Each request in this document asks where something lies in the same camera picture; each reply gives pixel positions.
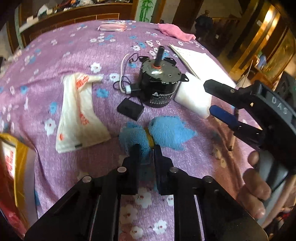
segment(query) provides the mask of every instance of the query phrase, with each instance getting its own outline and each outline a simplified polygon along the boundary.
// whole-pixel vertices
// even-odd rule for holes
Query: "pink package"
[[[127,29],[127,25],[125,23],[114,23],[114,22],[102,22],[98,27],[98,31],[116,31],[123,32]]]
[[[158,24],[159,30],[170,37],[174,37],[176,39],[188,42],[191,39],[196,39],[196,37],[193,34],[186,34],[184,33],[178,26],[164,23],[164,24]]]

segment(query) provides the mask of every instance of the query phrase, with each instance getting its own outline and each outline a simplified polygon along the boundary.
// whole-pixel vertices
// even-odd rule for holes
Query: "finger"
[[[265,181],[262,180],[255,169],[248,169],[243,175],[246,187],[257,198],[267,200],[270,197],[271,189]]]
[[[260,202],[254,195],[252,195],[245,185],[239,191],[237,199],[252,217],[260,219],[265,215],[263,203]]]
[[[259,153],[257,151],[252,151],[248,156],[248,163],[254,167],[259,161]]]
[[[262,224],[263,228],[265,228],[267,225],[269,225],[271,223],[271,221],[278,215],[281,208],[286,203],[291,191],[293,190],[295,183],[296,183],[296,175],[293,175],[293,176],[290,176],[287,178],[281,195],[279,196],[276,204],[274,205],[273,209],[270,211],[266,220]]]

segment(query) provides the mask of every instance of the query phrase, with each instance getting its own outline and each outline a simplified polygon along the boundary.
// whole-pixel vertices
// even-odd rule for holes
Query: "white wire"
[[[120,88],[120,91],[122,92],[122,93],[126,93],[123,89],[122,89],[122,87],[121,87],[121,79],[122,79],[122,75],[123,75],[123,63],[124,63],[124,60],[126,59],[126,57],[129,55],[129,53],[126,55],[126,56],[124,56],[124,58],[122,59],[122,61],[121,61],[121,66],[120,66],[120,79],[119,79],[119,88]]]

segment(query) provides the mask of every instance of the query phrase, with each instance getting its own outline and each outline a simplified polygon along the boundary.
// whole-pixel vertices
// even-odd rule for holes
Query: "bolt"
[[[170,172],[176,173],[179,169],[177,167],[171,167]]]
[[[117,168],[117,171],[119,173],[124,173],[124,172],[126,172],[126,167],[119,167],[119,168]]]
[[[85,177],[82,179],[82,181],[83,181],[84,183],[89,183],[89,182],[91,181],[91,177],[90,177],[90,176],[85,176]]]
[[[203,177],[203,179],[207,182],[207,183],[211,183],[214,179],[211,176],[205,176]]]

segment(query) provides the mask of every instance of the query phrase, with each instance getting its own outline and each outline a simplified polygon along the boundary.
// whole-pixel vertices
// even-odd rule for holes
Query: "bed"
[[[168,44],[206,53],[216,61],[198,42],[168,37],[158,30],[156,24],[131,20],[121,22],[128,26],[123,33],[98,32],[98,20],[48,31],[34,39],[0,79],[0,124],[37,152],[35,191],[39,217],[80,178],[85,175],[103,176],[120,166],[126,156],[119,145],[118,134],[121,127],[131,120],[116,111],[125,95],[113,88],[126,53],[137,52],[153,58],[157,51],[155,48],[163,45],[165,55],[174,58],[183,73],[187,71],[185,65]],[[93,63],[100,64],[99,74],[104,75],[101,83],[92,85],[94,112],[109,130],[111,139],[89,148],[58,154],[55,142],[64,91],[61,78],[75,72],[93,74]],[[137,81],[139,68],[140,62],[127,67],[126,74],[132,82]],[[98,94],[99,89],[103,89],[106,95]],[[229,104],[215,97],[212,104],[233,112]],[[185,143],[184,151],[163,148],[163,154],[172,159],[174,166],[191,176],[213,176],[236,198],[243,185],[242,173],[250,167],[247,156],[252,149],[237,140],[234,151],[229,152],[226,144],[231,132],[224,123],[212,116],[202,119],[174,101],[160,109],[146,106],[137,123],[146,126],[154,117],[162,115],[178,115],[187,122],[186,127],[198,133]],[[240,121],[253,123],[244,111],[240,112]],[[119,240],[173,240],[173,200],[172,197],[158,195],[153,165],[141,167],[140,188],[144,197],[141,203],[135,202],[133,196],[121,199],[121,207],[133,213],[133,218],[120,223]]]

